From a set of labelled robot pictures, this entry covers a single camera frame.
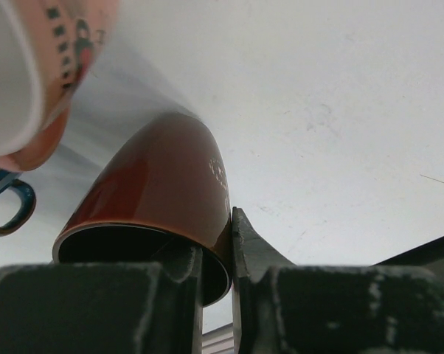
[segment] blue mug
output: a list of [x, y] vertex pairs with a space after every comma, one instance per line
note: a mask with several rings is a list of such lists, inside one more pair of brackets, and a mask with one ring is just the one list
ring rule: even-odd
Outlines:
[[33, 188], [27, 183], [18, 180], [21, 173], [11, 173], [0, 169], [0, 194], [6, 189], [13, 190], [21, 199], [21, 208], [5, 225], [0, 226], [0, 237], [13, 233], [29, 220], [35, 209], [36, 198]]

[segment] tabletop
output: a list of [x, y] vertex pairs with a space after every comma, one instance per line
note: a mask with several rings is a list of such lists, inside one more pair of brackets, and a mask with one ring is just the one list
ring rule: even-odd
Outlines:
[[[0, 266], [49, 262], [110, 158], [168, 111], [207, 124], [232, 206], [295, 263], [370, 265], [444, 235], [444, 0], [124, 0], [57, 153], [22, 176], [38, 205]], [[1, 195], [0, 222], [17, 207]]]

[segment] cup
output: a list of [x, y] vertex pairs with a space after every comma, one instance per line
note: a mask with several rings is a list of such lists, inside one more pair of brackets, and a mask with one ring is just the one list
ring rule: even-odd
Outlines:
[[69, 106], [118, 6], [119, 0], [0, 0], [0, 156], [22, 149]]
[[20, 173], [10, 173], [0, 169], [0, 194], [6, 189], [13, 190], [21, 199], [21, 208], [5, 225], [0, 226], [0, 237], [13, 233], [29, 220], [35, 209], [36, 199], [33, 188], [17, 179]]
[[172, 240], [204, 249], [209, 305], [231, 283], [229, 191], [209, 129], [181, 114], [155, 119], [122, 146], [53, 245], [56, 263], [152, 260]]

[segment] mug handle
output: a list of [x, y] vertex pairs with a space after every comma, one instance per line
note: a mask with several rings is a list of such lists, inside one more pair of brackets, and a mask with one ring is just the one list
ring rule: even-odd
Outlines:
[[27, 183], [18, 179], [14, 180], [9, 186], [21, 199], [21, 208], [5, 225], [0, 226], [0, 237], [12, 234], [19, 227], [25, 224], [32, 216], [37, 204], [35, 192]]

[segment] scratch on table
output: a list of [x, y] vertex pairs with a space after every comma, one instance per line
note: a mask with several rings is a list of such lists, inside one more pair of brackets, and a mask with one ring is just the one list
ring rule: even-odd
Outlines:
[[443, 184], [444, 184], [444, 181], [441, 181], [441, 180], [439, 180], [439, 179], [435, 179], [435, 178], [428, 177], [428, 176], [424, 176], [424, 175], [420, 175], [420, 177], [428, 178], [428, 179], [431, 179], [432, 181], [436, 181], [436, 182], [440, 182], [440, 183], [443, 183]]

